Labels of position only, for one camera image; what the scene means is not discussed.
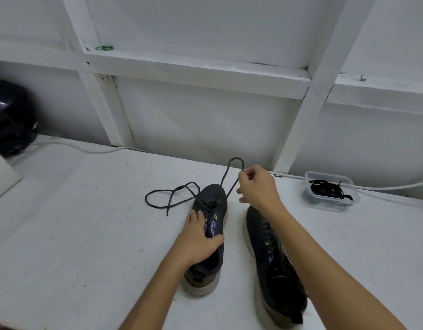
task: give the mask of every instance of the white cable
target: white cable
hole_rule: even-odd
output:
[[[294,179],[304,179],[302,176],[295,176],[295,175],[288,175],[288,174],[282,174],[280,172],[273,172],[269,171],[270,174],[276,175],[276,176],[283,176],[283,177],[289,177]],[[402,190],[402,189],[410,189],[413,187],[421,187],[423,186],[423,182],[415,183],[415,184],[409,184],[409,185],[401,185],[399,187],[360,187],[358,185],[354,185],[356,189],[360,190],[369,190],[369,191],[389,191],[389,190]]]
[[[104,152],[97,152],[97,151],[93,151],[93,150],[86,150],[86,149],[83,149],[83,148],[78,147],[76,145],[72,145],[72,144],[69,144],[69,143],[64,143],[64,142],[56,141],[56,140],[54,140],[54,141],[53,140],[38,141],[38,142],[32,143],[32,145],[40,146],[40,145],[43,145],[43,144],[50,144],[50,143],[72,147],[72,148],[80,150],[81,152],[84,152],[86,154],[107,154],[107,153],[113,153],[113,152],[116,152],[116,151],[122,150],[122,149],[131,149],[131,150],[136,150],[138,152],[148,153],[148,151],[146,151],[146,150],[137,149],[137,148],[134,148],[134,147],[116,147],[114,149],[106,150]]]
[[[114,149],[106,150],[104,152],[95,152],[95,151],[83,149],[83,148],[78,147],[76,145],[71,145],[69,143],[63,143],[61,141],[56,141],[56,140],[54,140],[54,141],[51,141],[51,140],[39,141],[39,142],[32,143],[32,145],[39,146],[39,145],[49,144],[49,143],[66,145],[66,146],[75,148],[75,149],[80,150],[81,152],[84,152],[84,153],[87,153],[87,154],[107,154],[107,153],[113,153],[113,152],[116,152],[116,151],[122,150],[122,149],[130,149],[130,150],[136,150],[138,152],[148,153],[148,151],[146,151],[146,150],[137,149],[137,148],[134,148],[134,147],[116,147]],[[288,178],[293,178],[293,179],[304,179],[303,176],[282,174],[280,172],[269,171],[269,173],[272,174],[272,175],[288,177]],[[389,191],[389,190],[410,189],[410,188],[413,188],[413,187],[421,187],[421,186],[423,186],[423,182],[419,182],[419,183],[415,183],[415,184],[409,184],[409,185],[401,185],[399,187],[360,187],[358,185],[355,185],[355,188],[360,189],[360,190],[369,190],[369,191]]]

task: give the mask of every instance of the forearm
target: forearm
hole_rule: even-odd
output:
[[[285,207],[277,205],[262,212],[278,234],[327,329],[405,329]]]
[[[119,330],[162,329],[185,271],[167,254]]]

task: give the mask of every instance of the white tabletop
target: white tabletop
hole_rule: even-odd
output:
[[[88,149],[106,146],[70,141]],[[0,322],[24,330],[116,330],[176,238],[191,202],[169,211],[144,195],[190,181],[219,183],[225,167],[130,150],[91,155],[62,145],[13,160],[23,180],[0,198]],[[228,190],[238,169],[224,182]],[[344,213],[308,207],[300,181],[280,196],[320,245],[409,329],[423,329],[423,201],[366,191]],[[184,199],[179,192],[174,201]],[[168,195],[154,194],[166,204]],[[220,282],[209,296],[179,288],[165,329],[262,329],[255,262],[242,234],[247,205],[230,195]],[[313,308],[304,329],[323,329]]]

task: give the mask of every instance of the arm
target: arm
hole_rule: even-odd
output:
[[[119,330],[159,330],[178,289],[182,276],[193,264],[207,259],[224,242],[223,235],[206,238],[205,218],[190,211],[182,232],[159,264],[157,271],[127,315]]]
[[[292,217],[266,170],[250,167],[239,173],[239,183],[240,201],[258,209],[275,229],[327,329],[406,329]]]

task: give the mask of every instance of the person's left hand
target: person's left hand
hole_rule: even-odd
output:
[[[184,227],[173,243],[169,253],[186,270],[199,262],[209,258],[218,247],[224,243],[224,235],[212,238],[205,237],[205,218],[201,211],[198,214],[191,210],[186,217]]]

